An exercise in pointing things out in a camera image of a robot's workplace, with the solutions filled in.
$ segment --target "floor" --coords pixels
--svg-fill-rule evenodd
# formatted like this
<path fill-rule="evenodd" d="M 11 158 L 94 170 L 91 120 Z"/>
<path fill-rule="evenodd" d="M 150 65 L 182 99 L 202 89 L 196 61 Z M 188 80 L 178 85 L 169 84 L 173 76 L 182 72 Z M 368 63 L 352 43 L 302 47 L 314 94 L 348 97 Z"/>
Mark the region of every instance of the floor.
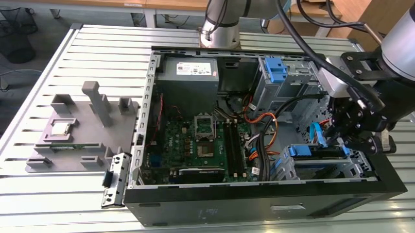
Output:
<path fill-rule="evenodd" d="M 9 63 L 7 60 L 0 56 L 0 76 L 9 84 L 7 91 L 0 91 L 0 137 L 39 76 L 35 71 L 18 71 L 5 75 L 1 74 L 10 70 L 19 69 L 43 70 L 73 23 L 129 27 L 135 25 L 145 27 L 145 20 L 141 14 L 134 14 L 131 16 L 126 13 L 62 10 L 59 16 L 58 19 L 54 19 L 47 9 L 34 9 L 33 18 L 38 31 L 27 36 L 35 51 L 35 58 L 31 61 L 17 65 Z M 176 28 L 178 26 L 180 29 L 197 29 L 204 22 L 204 18 L 196 16 L 190 16 L 189 18 L 186 18 L 186 16 L 177 16 L 169 20 L 170 22 L 165 23 L 162 16 L 157 15 L 157 27 Z M 241 19 L 240 31 L 262 33 L 258 20 Z"/>

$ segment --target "small circuit board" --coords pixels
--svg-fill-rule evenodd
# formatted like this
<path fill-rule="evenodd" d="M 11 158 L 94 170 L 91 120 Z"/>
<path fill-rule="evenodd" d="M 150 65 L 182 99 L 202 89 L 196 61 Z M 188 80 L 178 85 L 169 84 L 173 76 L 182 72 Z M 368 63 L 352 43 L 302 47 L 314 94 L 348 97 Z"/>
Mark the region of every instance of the small circuit board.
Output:
<path fill-rule="evenodd" d="M 229 140 L 225 139 L 226 127 L 234 126 L 232 151 L 237 164 L 237 173 L 233 173 L 234 165 L 228 158 Z M 234 124 L 216 121 L 213 124 L 214 138 L 197 138 L 196 132 L 208 133 L 210 125 L 205 121 L 197 122 L 194 131 L 193 120 L 171 120 L 163 129 L 163 139 L 161 153 L 149 154 L 150 177 L 155 184 L 174 183 L 178 172 L 194 172 L 196 170 L 206 173 L 221 173 L 220 182 L 245 182 L 249 181 L 246 175 L 246 165 L 242 153 L 245 138 L 250 135 L 246 123 Z"/>

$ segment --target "red wire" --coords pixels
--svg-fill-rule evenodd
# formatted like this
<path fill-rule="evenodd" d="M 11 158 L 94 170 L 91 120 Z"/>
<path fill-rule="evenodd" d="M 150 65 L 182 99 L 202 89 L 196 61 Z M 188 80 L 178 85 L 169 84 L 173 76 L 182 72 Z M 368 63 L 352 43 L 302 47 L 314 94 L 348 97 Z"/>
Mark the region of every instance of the red wire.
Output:
<path fill-rule="evenodd" d="M 326 122 L 329 122 L 329 119 L 322 120 L 322 121 L 318 123 L 318 125 L 324 125 L 324 124 L 326 124 Z"/>

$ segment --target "motherboard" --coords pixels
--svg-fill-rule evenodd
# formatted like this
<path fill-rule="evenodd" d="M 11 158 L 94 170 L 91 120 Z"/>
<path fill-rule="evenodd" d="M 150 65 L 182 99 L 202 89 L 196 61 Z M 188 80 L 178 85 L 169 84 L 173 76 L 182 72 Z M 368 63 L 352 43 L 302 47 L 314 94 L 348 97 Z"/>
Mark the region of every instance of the motherboard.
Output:
<path fill-rule="evenodd" d="M 163 127 L 159 152 L 150 152 L 145 183 L 246 182 L 242 145 L 246 123 L 212 120 L 209 115 L 177 119 Z"/>

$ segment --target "silver metal frame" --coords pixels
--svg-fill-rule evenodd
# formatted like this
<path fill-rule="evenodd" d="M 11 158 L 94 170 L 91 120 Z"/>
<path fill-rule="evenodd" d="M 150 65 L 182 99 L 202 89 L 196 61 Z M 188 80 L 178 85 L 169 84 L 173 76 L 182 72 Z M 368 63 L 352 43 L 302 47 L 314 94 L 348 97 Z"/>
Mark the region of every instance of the silver metal frame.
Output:
<path fill-rule="evenodd" d="M 39 138 L 50 114 L 53 94 L 75 94 L 69 86 L 83 80 L 97 80 L 103 94 L 133 94 L 142 103 L 141 82 L 145 80 L 150 45 L 198 47 L 198 35 L 190 30 L 147 29 L 83 25 L 79 32 L 69 30 L 43 73 L 27 95 L 9 128 L 0 140 L 0 231 L 18 232 L 123 232 L 145 231 L 126 208 L 101 210 L 102 172 L 27 174 L 25 159 Z M 312 49 L 326 56 L 356 51 L 358 45 L 345 39 L 304 37 Z M 244 50 L 300 51 L 285 35 L 241 33 Z M 137 70 L 127 71 L 129 65 Z M 388 159 L 409 190 L 388 201 L 372 202 L 334 218 L 296 219 L 238 224 L 178 226 L 170 232 L 229 231 L 289 233 L 415 232 L 415 124 L 402 118 L 390 135 L 397 152 Z M 153 227 L 150 231 L 165 231 Z"/>

